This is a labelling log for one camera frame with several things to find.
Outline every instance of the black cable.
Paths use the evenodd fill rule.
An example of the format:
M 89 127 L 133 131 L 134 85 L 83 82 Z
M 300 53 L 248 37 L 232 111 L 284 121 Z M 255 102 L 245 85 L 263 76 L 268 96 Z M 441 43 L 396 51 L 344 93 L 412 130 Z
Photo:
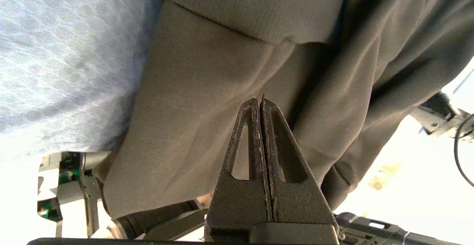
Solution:
M 462 123 L 461 125 L 459 125 L 459 127 L 457 128 L 456 130 L 456 135 L 454 137 L 454 161 L 456 162 L 456 166 L 457 166 L 457 169 L 459 170 L 459 172 L 461 173 L 461 176 L 464 177 L 464 179 L 471 185 L 471 186 L 474 186 L 474 183 L 467 177 L 467 175 L 464 173 L 463 169 L 461 168 L 461 164 L 459 163 L 459 155 L 458 155 L 458 152 L 457 152 L 457 145 L 459 143 L 459 138 L 461 137 L 461 131 L 462 129 L 465 127 L 465 125 L 467 124 L 467 122 L 469 122 L 472 118 L 474 118 L 474 113 L 472 115 L 470 115 L 469 117 L 467 117 Z

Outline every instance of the light blue fabric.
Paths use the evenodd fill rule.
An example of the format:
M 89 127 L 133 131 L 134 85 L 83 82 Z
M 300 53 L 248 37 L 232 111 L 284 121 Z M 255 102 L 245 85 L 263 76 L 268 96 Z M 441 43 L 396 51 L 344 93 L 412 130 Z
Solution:
M 156 0 L 0 0 L 0 161 L 110 149 L 157 12 Z

